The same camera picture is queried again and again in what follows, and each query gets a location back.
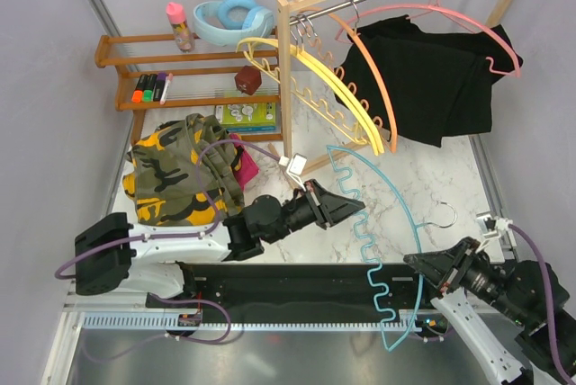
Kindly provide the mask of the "orange hanger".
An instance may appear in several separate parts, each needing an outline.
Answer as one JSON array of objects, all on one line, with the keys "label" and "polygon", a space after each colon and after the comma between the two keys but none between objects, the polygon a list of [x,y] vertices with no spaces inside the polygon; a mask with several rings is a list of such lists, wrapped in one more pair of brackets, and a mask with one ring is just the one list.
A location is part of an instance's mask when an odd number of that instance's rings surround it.
[{"label": "orange hanger", "polygon": [[334,56],[329,50],[322,52],[321,38],[315,32],[311,21],[311,12],[316,13],[319,11],[320,9],[317,7],[308,7],[300,10],[296,15],[296,19],[302,24],[303,29],[307,33],[310,46],[317,50],[319,59],[314,58],[312,55],[305,55],[303,53],[304,49],[301,50],[302,56],[309,60],[309,69],[311,71],[315,72],[321,78],[328,79],[328,84],[333,85],[333,90],[336,92],[337,97],[340,98],[340,100],[355,116],[356,124],[353,129],[354,137],[352,138],[352,141],[356,144],[363,145],[367,140],[369,140],[370,144],[373,146],[374,153],[377,156],[384,152],[384,146],[387,146],[392,153],[395,153],[397,151],[398,132],[392,109],[392,102],[382,75],[374,63],[373,57],[361,41],[356,29],[351,28],[347,22],[342,20],[336,14],[328,14],[332,20],[341,26],[341,29],[347,33],[348,37],[352,39],[356,48],[363,56],[364,63],[369,68],[373,79],[378,86],[385,108],[386,119],[390,124],[389,139],[383,139],[382,133],[380,132],[380,129],[383,128],[383,119],[380,116],[371,118],[368,114],[368,109],[370,108],[369,102],[357,99],[356,83],[349,82],[346,85],[343,82],[346,70],[342,67],[335,66]]}]

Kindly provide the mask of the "yellow hanger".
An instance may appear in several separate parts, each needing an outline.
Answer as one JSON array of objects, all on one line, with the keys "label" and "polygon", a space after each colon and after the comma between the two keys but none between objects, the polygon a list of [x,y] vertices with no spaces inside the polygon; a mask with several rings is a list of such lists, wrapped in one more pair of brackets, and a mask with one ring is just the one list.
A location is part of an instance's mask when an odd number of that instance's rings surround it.
[{"label": "yellow hanger", "polygon": [[[257,47],[265,45],[275,49],[279,48],[279,41],[272,38],[247,37],[241,40],[236,51],[243,54],[244,58],[257,70],[272,78],[277,84],[281,84],[281,69],[271,67],[265,59],[257,59]],[[291,76],[290,92],[304,102],[312,111],[316,112],[324,121],[342,133],[347,139],[357,145],[369,145],[377,156],[384,152],[382,135],[376,124],[369,117],[367,110],[356,99],[354,93],[343,83],[330,64],[317,59],[304,47],[299,45],[290,46],[290,56],[310,70],[338,97],[346,108],[354,116],[352,125],[347,125],[346,116],[340,110],[331,110],[326,99],[316,97],[308,87],[300,87],[294,76]]]},{"label": "yellow hanger", "polygon": [[[339,18],[335,14],[329,14],[334,21],[338,22],[340,25],[344,23],[344,21]],[[295,18],[297,23],[300,23],[303,26],[303,29],[308,33],[311,32],[312,37],[316,40],[310,43],[311,46],[318,46],[320,50],[321,47],[321,39],[318,37],[317,33],[314,30],[313,24],[310,18],[305,15],[304,13],[298,13]],[[364,45],[364,43],[360,40],[358,34],[355,30],[350,28],[348,25],[345,28],[345,31],[348,34],[348,37],[352,38],[353,42],[356,44],[357,48],[360,50],[362,55],[365,58],[365,61],[368,64],[368,67],[371,69],[374,77],[376,79],[377,85],[380,87],[380,91],[382,92],[383,100],[385,103],[390,103],[389,95],[384,85],[382,76],[377,69],[376,65],[374,64],[374,60],[370,55],[368,49]],[[349,138],[355,142],[356,144],[365,145],[370,142],[373,152],[376,156],[384,153],[384,144],[383,138],[381,133],[379,133],[377,129],[377,125],[374,121],[370,118],[368,112],[364,108],[364,106],[360,103],[360,101],[356,98],[356,84],[349,83],[345,85],[342,82],[342,75],[344,73],[334,73],[335,70],[331,69],[331,65],[328,63],[328,66],[325,65],[320,60],[316,59],[312,55],[310,55],[304,48],[304,43],[302,44],[302,48],[299,49],[298,46],[294,47],[295,52],[292,54],[296,57],[304,66],[306,66],[310,71],[315,73],[320,79],[322,79],[331,89],[334,91],[339,97],[340,101],[345,104],[349,111],[355,116],[357,124],[361,126],[364,133],[354,133],[354,137],[349,136]],[[329,112],[328,109],[322,112],[320,111],[319,107],[320,104],[317,103],[313,98],[310,98],[312,109],[317,111],[322,117],[324,117],[327,121],[331,122],[335,127],[339,130],[347,134],[345,131],[341,129],[340,124],[337,124],[337,120],[344,120],[344,115],[340,112],[336,112],[336,115]]]}]

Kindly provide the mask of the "camouflage yellow trousers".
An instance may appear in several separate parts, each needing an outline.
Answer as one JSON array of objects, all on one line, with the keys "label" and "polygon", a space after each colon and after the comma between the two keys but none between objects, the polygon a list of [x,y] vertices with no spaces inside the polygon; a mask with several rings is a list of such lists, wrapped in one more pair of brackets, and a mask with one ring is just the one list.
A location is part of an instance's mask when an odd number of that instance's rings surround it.
[{"label": "camouflage yellow trousers", "polygon": [[203,226],[244,208],[232,172],[233,143],[213,115],[192,113],[168,121],[127,153],[133,165],[122,179],[137,221],[149,226]]}]

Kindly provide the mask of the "black trousers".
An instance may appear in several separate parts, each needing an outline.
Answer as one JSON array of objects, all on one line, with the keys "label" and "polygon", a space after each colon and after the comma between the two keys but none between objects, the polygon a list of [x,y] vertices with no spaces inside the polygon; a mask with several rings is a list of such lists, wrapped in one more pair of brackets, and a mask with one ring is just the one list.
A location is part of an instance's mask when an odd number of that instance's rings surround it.
[{"label": "black trousers", "polygon": [[492,87],[514,67],[487,33],[429,33],[406,15],[358,31],[382,76],[400,136],[441,147],[445,137],[491,131]]}]

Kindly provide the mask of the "pink hanger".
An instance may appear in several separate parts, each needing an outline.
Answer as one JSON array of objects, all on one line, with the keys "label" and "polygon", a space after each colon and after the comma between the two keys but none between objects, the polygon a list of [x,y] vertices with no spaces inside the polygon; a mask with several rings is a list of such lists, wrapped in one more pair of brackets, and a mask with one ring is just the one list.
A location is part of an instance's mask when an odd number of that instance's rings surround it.
[{"label": "pink hanger", "polygon": [[404,4],[387,4],[387,5],[375,7],[374,9],[364,11],[362,13],[356,13],[355,18],[347,20],[341,25],[340,29],[338,30],[338,32],[335,36],[335,40],[341,41],[341,39],[339,38],[341,33],[345,30],[345,28],[351,22],[353,22],[354,24],[357,24],[361,18],[368,16],[368,15],[371,15],[371,14],[381,13],[381,12],[391,11],[391,10],[399,10],[399,9],[420,10],[421,13],[417,14],[416,16],[411,16],[411,19],[415,19],[415,18],[420,17],[422,15],[436,12],[436,13],[442,14],[444,17],[448,18],[450,21],[456,23],[457,25],[461,26],[462,28],[464,28],[465,30],[467,30],[469,32],[473,31],[473,29],[469,27],[469,24],[471,26],[473,26],[475,29],[478,29],[479,31],[485,32],[487,35],[489,35],[494,41],[496,41],[506,51],[506,53],[508,54],[508,56],[512,62],[513,69],[510,72],[505,72],[502,69],[495,69],[494,68],[494,57],[488,56],[487,59],[490,62],[489,71],[492,74],[498,74],[498,75],[503,75],[503,76],[514,75],[515,77],[521,77],[521,66],[519,64],[519,58],[518,58],[517,53],[512,49],[512,47],[507,42],[505,42],[499,35],[497,35],[495,32],[493,32],[491,27],[489,27],[486,24],[480,23],[480,22],[476,21],[475,19],[473,19],[473,18],[471,18],[471,17],[469,17],[463,13],[459,13],[457,11],[447,9],[447,8],[441,6],[440,0],[429,0],[429,1],[430,1],[430,4],[407,4],[407,3],[404,3]]}]

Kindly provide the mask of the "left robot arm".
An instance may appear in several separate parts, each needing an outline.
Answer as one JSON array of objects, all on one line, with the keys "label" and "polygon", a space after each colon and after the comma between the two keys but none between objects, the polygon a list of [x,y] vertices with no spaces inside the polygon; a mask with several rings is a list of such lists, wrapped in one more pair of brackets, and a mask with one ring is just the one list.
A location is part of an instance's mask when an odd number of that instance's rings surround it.
[{"label": "left robot arm", "polygon": [[365,208],[362,201],[334,194],[316,180],[287,201],[260,195],[240,214],[217,228],[154,227],[131,224],[124,212],[107,215],[75,239],[76,293],[95,296],[123,289],[190,306],[197,285],[186,264],[245,261],[273,244],[315,224],[327,229]]}]

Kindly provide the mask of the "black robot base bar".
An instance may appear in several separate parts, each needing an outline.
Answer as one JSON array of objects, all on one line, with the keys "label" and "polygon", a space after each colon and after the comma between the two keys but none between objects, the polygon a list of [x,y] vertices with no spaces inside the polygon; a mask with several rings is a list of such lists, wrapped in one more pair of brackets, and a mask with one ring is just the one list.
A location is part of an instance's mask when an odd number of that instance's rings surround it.
[{"label": "black robot base bar", "polygon": [[180,299],[209,300],[225,308],[234,324],[377,323],[368,264],[184,265]]}]

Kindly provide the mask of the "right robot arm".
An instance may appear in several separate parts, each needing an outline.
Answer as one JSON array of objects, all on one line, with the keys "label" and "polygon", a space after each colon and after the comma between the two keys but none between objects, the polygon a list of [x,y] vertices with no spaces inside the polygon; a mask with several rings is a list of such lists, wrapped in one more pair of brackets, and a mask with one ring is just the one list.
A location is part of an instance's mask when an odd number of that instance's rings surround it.
[{"label": "right robot arm", "polygon": [[[480,241],[465,237],[442,251],[409,254],[404,263],[422,279],[413,299],[448,319],[490,384],[573,384],[575,318],[570,295],[548,263],[492,264]],[[517,327],[524,366],[499,341],[468,301],[474,295]]]}]

